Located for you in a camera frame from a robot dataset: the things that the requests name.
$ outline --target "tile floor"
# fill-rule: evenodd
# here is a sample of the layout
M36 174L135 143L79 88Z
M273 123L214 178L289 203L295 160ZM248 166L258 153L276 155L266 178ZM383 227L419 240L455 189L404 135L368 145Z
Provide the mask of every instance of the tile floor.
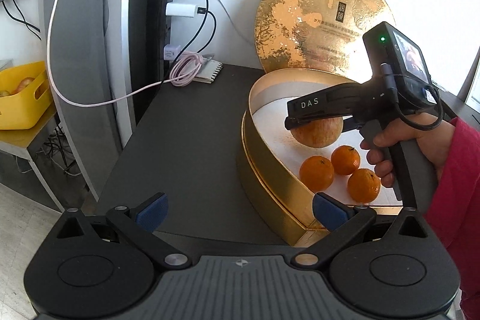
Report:
M0 320L35 317L23 273L59 216L0 185Z

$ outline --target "pink sleeve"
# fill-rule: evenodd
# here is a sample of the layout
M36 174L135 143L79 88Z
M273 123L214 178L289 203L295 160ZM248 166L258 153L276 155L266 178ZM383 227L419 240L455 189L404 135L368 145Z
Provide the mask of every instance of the pink sleeve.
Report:
M460 271L462 309L480 319L480 133L454 119L442 178L425 215Z

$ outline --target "finger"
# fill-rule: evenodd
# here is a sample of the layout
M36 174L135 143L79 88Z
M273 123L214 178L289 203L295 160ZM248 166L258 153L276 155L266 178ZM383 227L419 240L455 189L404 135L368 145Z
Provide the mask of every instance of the finger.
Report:
M409 116L409 119L417 122L418 116ZM422 131L410 127L400 118L397 118L389 123L382 133L377 134L373 142L378 147L391 147L398 141L415 139L420 134L422 134Z
M381 179L381 183L383 187L393 187L393 183L395 181L395 176L391 172L390 174L387 174Z
M375 174L378 178L384 178L393 170L393 164L390 160L384 160L375 166Z
M380 150L370 150L367 152L367 162L376 165L383 160L383 153Z
M366 140L362 140L360 143L360 148L363 150L371 150L371 147Z

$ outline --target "round gold lid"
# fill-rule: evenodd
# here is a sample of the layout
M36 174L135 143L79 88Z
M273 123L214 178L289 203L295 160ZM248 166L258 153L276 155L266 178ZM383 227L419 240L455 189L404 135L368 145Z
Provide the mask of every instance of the round gold lid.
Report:
M364 82L362 35L382 21L395 24L385 0L262 0L255 46L265 72L312 68Z

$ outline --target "blue pad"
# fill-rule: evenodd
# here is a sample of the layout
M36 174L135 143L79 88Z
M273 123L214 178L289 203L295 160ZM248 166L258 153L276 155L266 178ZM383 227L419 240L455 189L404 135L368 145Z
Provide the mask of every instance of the blue pad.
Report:
M334 205L325 197L325 194L317 193L313 197L312 209L315 218L330 232L346 223L350 216L342 208Z
M146 231L152 233L162 224L169 211L169 201L164 194L153 201L145 209L138 212L135 222Z

